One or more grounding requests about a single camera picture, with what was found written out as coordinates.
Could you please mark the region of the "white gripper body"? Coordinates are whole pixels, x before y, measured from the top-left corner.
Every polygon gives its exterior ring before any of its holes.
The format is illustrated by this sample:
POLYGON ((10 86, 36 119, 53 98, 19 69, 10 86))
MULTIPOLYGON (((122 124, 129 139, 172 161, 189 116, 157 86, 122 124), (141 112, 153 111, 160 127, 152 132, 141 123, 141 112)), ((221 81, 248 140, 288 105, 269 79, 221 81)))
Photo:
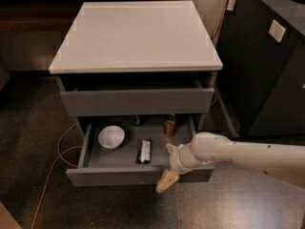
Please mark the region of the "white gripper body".
POLYGON ((207 162, 198 159, 191 149, 191 144, 180 144, 169 154, 170 169, 180 175, 192 172, 194 169, 202 169, 207 162))

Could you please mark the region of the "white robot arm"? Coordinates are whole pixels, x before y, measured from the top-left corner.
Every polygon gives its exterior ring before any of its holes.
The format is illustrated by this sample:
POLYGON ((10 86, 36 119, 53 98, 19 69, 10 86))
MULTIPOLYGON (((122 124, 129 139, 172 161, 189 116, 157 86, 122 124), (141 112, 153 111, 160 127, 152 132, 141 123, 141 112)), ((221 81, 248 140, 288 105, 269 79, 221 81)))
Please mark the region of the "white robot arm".
POLYGON ((301 188, 305 186, 304 146, 238 142, 202 132, 187 144, 168 143, 167 149, 169 168, 156 185, 158 193, 168 190, 181 175, 222 161, 264 172, 301 188))

